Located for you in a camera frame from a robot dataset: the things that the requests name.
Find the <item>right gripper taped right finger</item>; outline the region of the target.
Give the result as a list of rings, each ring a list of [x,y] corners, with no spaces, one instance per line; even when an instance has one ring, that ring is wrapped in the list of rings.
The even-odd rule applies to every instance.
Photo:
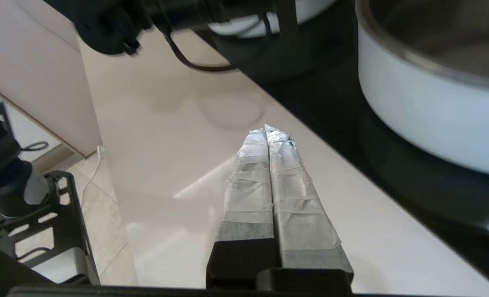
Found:
[[[342,242],[288,133],[265,126],[281,265],[352,272]]]

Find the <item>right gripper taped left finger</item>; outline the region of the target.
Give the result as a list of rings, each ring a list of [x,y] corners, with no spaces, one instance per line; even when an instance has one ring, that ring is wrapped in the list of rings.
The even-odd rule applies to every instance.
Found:
[[[222,219],[206,267],[207,289],[254,289],[278,265],[269,149],[264,128],[246,136],[226,180]]]

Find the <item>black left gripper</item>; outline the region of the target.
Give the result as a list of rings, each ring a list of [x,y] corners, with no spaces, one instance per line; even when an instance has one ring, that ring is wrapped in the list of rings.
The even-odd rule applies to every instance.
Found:
[[[233,19],[256,16],[256,21],[230,34],[211,33],[224,40],[269,40],[275,33],[268,14],[277,16],[279,32],[285,38],[291,39],[298,34],[298,21],[295,0],[212,0],[211,15],[214,26],[222,26]]]

